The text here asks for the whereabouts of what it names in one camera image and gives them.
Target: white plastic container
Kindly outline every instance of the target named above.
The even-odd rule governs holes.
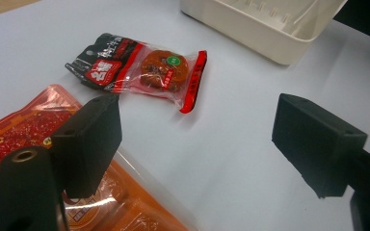
[[[279,64],[292,64],[346,2],[181,0],[181,11]]]

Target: green logo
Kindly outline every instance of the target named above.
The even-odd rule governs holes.
[[[181,60],[179,60],[179,58],[176,56],[169,56],[167,58],[167,63],[171,65],[179,65],[181,64]]]

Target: transparent plastic wrapper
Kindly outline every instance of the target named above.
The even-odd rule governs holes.
[[[0,119],[0,161],[22,147],[50,148],[52,133],[81,107],[61,86],[47,87],[24,108]],[[62,194],[69,229],[198,230],[191,216],[172,202],[164,187],[128,159],[118,151],[96,193],[89,198],[70,199]]]
[[[92,89],[167,98],[187,114],[195,107],[206,60],[206,51],[182,56],[160,46],[103,34],[66,68]]]

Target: round food item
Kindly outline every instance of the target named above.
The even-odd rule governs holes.
[[[177,92],[188,77],[188,63],[171,51],[155,50],[141,64],[142,85]]]

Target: white table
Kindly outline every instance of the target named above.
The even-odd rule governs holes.
[[[179,0],[39,1],[0,14],[0,118],[50,84],[82,104],[101,94],[80,85],[64,64],[105,32],[184,55],[208,51],[190,114],[162,99],[120,97],[120,152],[200,230],[352,230],[353,191],[318,199],[271,135],[285,92],[367,133],[370,151],[369,37],[333,21],[300,62],[281,66],[185,15]]]

